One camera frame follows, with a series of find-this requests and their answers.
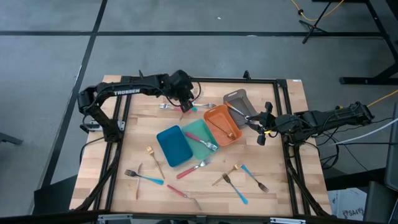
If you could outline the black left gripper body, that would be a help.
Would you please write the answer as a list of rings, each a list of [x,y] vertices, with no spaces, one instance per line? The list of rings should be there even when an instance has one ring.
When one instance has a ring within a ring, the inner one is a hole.
[[[193,84],[190,76],[183,70],[177,70],[165,79],[164,93],[169,98],[179,101],[193,99]]]

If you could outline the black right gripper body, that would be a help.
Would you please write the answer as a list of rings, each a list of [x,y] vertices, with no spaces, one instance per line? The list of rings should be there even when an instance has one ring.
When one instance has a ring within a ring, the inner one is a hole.
[[[257,137],[257,143],[261,146],[265,145],[266,142],[266,132],[268,131],[275,131],[276,128],[276,123],[275,123],[275,119],[276,117],[274,115],[272,115],[272,109],[273,109],[273,105],[271,104],[271,102],[267,101],[265,103],[265,112],[260,112],[260,113],[265,113],[266,114],[266,119],[262,119],[259,121],[259,125],[262,126],[263,128],[263,132],[259,134],[259,136]]]

